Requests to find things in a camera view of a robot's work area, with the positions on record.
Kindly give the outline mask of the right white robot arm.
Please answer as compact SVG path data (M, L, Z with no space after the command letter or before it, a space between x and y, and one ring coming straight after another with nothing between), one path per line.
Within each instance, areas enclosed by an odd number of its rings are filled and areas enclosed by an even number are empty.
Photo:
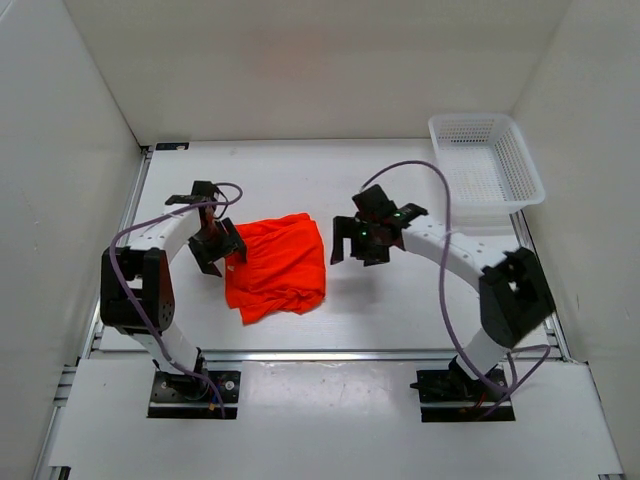
M498 390L490 371L556 310L537 256L529 249L501 251L459 233L453 233L414 203L402 207L373 185L352 198L356 212L333 219L330 261L350 257L366 266L389 262L398 248L437 263L439 279L453 274L479 296L480 327L462 345L448 370L449 387L460 399L470 400L485 386Z

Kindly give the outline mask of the orange shorts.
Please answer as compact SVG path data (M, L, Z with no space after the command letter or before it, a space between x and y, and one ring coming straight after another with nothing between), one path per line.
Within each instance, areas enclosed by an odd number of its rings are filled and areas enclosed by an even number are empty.
M323 303L325 249L309 214L245 223L237 230L246 257L225 259L225 298L245 326L277 312L302 315Z

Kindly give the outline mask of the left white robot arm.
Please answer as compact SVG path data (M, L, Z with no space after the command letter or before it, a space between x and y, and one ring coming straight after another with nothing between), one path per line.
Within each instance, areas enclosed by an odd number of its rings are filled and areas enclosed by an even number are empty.
M102 323L143 346L188 400L206 395L210 377L201 350L174 322L170 266L184 248L208 276L222 275L217 263L225 258L245 260L246 244L226 216L242 196L235 183L195 181L190 193L171 195L160 216L117 233L102 254Z

